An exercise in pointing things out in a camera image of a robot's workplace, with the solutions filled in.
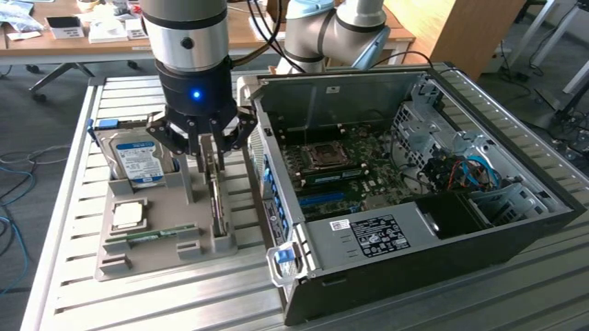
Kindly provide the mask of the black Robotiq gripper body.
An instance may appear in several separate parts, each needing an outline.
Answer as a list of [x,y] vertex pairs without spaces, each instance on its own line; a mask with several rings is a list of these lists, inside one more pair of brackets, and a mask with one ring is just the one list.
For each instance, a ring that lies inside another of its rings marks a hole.
[[225,57],[212,68],[181,72],[154,62],[165,98],[165,118],[184,131],[197,134],[220,132],[236,115],[232,98],[231,68]]

